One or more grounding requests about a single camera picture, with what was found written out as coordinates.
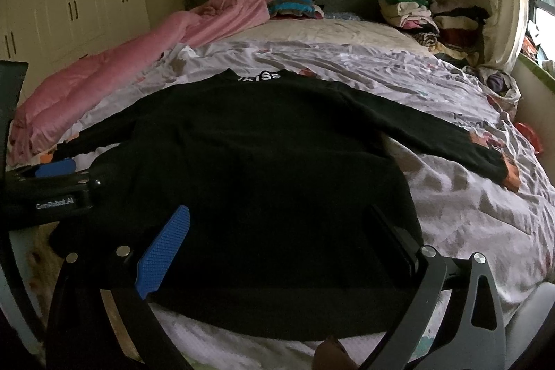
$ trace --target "white curtain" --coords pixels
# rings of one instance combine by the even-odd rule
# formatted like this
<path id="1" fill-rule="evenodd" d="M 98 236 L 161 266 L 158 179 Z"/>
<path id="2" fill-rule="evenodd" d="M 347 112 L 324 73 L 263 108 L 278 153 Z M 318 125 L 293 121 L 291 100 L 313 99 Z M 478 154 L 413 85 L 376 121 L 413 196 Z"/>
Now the white curtain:
<path id="1" fill-rule="evenodd" d="M 492 15 L 484 25 L 484 66 L 511 72 L 528 23 L 528 0 L 490 0 Z"/>

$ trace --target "textured blue pad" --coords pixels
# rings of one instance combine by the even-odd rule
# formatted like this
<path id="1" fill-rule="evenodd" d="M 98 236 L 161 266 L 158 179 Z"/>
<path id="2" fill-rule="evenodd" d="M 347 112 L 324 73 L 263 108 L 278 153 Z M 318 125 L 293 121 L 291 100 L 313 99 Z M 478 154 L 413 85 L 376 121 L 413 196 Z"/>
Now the textured blue pad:
<path id="1" fill-rule="evenodd" d="M 45 163 L 35 171 L 35 177 L 62 176 L 74 173 L 77 166 L 72 158 L 65 158 L 59 162 Z"/>
<path id="2" fill-rule="evenodd" d="M 189 208 L 179 206 L 139 259 L 135 288 L 143 300 L 159 289 L 171 261 L 187 236 L 190 224 Z"/>

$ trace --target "pink comforter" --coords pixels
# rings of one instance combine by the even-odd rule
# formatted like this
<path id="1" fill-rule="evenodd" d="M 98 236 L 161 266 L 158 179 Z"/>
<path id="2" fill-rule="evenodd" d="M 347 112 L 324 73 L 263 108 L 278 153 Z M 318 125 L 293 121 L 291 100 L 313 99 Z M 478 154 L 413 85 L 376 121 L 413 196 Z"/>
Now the pink comforter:
<path id="1" fill-rule="evenodd" d="M 50 149 L 102 98 L 178 42 L 202 46 L 268 19 L 265 0 L 209 0 L 191 11 L 171 14 L 145 35 L 52 74 L 16 111 L 8 164 L 26 163 Z"/>

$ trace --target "black sweater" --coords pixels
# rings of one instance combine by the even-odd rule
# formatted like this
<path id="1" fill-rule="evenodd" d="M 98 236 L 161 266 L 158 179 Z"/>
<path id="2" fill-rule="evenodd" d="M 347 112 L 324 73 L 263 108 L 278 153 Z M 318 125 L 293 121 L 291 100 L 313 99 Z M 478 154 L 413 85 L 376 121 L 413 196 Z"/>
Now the black sweater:
<path id="1" fill-rule="evenodd" d="M 55 158 L 121 142 L 90 168 L 88 217 L 61 223 L 57 253 L 127 244 L 140 255 L 176 208 L 189 234 L 151 298 L 254 336 L 316 340 L 385 330 L 395 290 L 368 235 L 374 205 L 422 244 L 407 182 L 381 132 L 502 183 L 502 155 L 464 129 L 342 83 L 232 70 L 175 85 L 60 145 Z"/>

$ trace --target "metal screw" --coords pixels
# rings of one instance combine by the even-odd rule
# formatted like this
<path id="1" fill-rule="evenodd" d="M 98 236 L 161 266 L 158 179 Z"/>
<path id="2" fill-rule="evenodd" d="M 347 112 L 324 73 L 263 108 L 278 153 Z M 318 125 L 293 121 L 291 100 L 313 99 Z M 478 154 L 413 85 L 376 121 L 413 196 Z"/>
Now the metal screw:
<path id="1" fill-rule="evenodd" d="M 68 264 L 73 264 L 73 263 L 76 262 L 76 261 L 77 261 L 77 253 L 69 253 L 69 254 L 66 256 L 66 262 L 67 262 Z"/>
<path id="2" fill-rule="evenodd" d="M 476 262 L 478 262 L 479 264 L 485 264 L 486 263 L 486 257 L 482 253 L 474 254 L 474 260 Z"/>
<path id="3" fill-rule="evenodd" d="M 431 246 L 423 246 L 420 248 L 420 252 L 426 257 L 433 257 L 436 255 L 436 250 L 434 250 Z"/>
<path id="4" fill-rule="evenodd" d="M 129 248 L 126 244 L 118 246 L 116 250 L 116 254 L 120 257 L 125 257 L 131 252 L 131 248 Z"/>

